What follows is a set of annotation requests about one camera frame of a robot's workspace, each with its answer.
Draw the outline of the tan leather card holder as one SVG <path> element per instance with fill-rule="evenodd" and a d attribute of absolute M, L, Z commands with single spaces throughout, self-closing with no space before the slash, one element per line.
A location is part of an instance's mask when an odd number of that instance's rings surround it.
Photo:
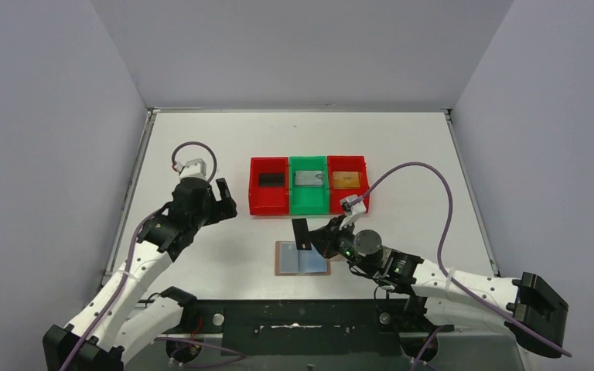
<path fill-rule="evenodd" d="M 312 248 L 299 250 L 294 241 L 275 244 L 275 276 L 326 276 L 331 274 L 330 262 Z"/>

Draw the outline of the green plastic bin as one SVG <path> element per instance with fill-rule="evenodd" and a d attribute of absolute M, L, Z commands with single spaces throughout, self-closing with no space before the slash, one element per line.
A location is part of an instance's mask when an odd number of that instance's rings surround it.
<path fill-rule="evenodd" d="M 289 209 L 291 215 L 325 215 L 329 212 L 329 176 L 326 156 L 288 158 Z M 295 186 L 294 172 L 315 170 L 324 173 L 324 184 Z"/>

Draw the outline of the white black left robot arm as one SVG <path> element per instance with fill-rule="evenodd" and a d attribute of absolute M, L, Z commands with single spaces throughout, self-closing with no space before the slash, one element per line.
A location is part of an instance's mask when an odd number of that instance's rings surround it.
<path fill-rule="evenodd" d="M 130 358 L 156 336 L 179 324 L 183 303 L 173 298 L 128 319 L 151 283 L 193 241 L 204 226 L 237 216 L 226 179 L 210 184 L 185 176 L 172 200 L 135 228 L 128 256 L 88 305 L 64 326 L 43 336 L 49 370 L 123 370 Z"/>

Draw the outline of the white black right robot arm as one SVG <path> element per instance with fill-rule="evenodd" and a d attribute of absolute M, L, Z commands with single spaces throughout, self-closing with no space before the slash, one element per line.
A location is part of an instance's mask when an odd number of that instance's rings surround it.
<path fill-rule="evenodd" d="M 415 300 L 411 313 L 435 326 L 485 328 L 513 335 L 517 344 L 539 356 L 568 356 L 563 348 L 568 302 L 542 277 L 490 277 L 442 268 L 423 257 L 382 244 L 373 230 L 354 232 L 344 218 L 310 230 L 294 219 L 298 248 L 321 257 L 342 257 L 352 273 Z"/>

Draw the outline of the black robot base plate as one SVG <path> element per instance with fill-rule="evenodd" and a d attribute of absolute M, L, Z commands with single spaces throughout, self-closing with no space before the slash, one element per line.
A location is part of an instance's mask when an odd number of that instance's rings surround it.
<path fill-rule="evenodd" d="M 165 333 L 220 339 L 246 356 L 399 356 L 434 329 L 407 299 L 199 300 Z"/>

